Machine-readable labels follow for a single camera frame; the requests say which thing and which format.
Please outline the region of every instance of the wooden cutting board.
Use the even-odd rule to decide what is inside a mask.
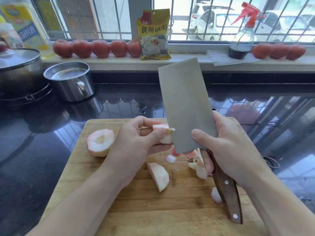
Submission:
[[[104,158],[91,157],[87,152],[88,135],[108,128],[116,136],[128,120],[94,119],[86,123],[41,220],[102,164]],[[157,162],[167,170],[168,187],[159,193],[144,163],[131,184],[117,196],[96,235],[268,235],[242,188],[238,188],[244,221],[240,225],[229,221],[223,206],[213,202],[213,179],[197,178],[185,155],[174,164],[166,162],[169,154],[171,150],[147,158],[147,162]]]

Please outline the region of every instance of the white napkin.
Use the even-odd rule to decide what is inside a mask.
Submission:
[[[252,53],[248,53],[244,59],[233,59],[228,57],[227,53],[207,50],[207,57],[209,57],[215,66],[218,65],[232,65],[232,64],[242,64],[242,63],[253,63],[258,61]]]

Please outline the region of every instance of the hand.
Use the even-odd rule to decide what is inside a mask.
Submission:
[[[166,136],[166,130],[158,128],[153,131],[152,126],[155,124],[161,122],[138,116],[120,128],[102,167],[117,173],[122,188],[132,181],[147,155],[171,148],[172,144],[160,143]]]
[[[221,169],[239,186],[251,187],[253,179],[269,170],[269,167],[235,118],[213,111],[213,120],[218,138],[194,129],[191,132],[193,139],[212,151]],[[214,169],[213,162],[205,150],[202,151],[202,157],[209,174]]]

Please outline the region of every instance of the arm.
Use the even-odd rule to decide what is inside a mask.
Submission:
[[[271,235],[315,235],[315,215],[269,169],[234,118],[213,112],[218,138],[194,129],[192,137],[207,147],[222,170],[246,191]],[[214,169],[201,151],[208,175]]]
[[[27,236],[94,235],[118,193],[132,181],[147,155],[171,148],[171,144],[160,144],[166,130],[153,131],[154,124],[161,122],[142,116],[125,123],[99,169]]]

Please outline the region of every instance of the black granite countertop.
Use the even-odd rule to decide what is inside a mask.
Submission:
[[[235,117],[274,173],[315,212],[314,85],[207,85],[213,108]],[[166,117],[158,84],[98,84],[79,103],[54,92],[0,106],[0,235],[25,235],[41,218],[89,119]],[[271,160],[267,162],[276,167]]]

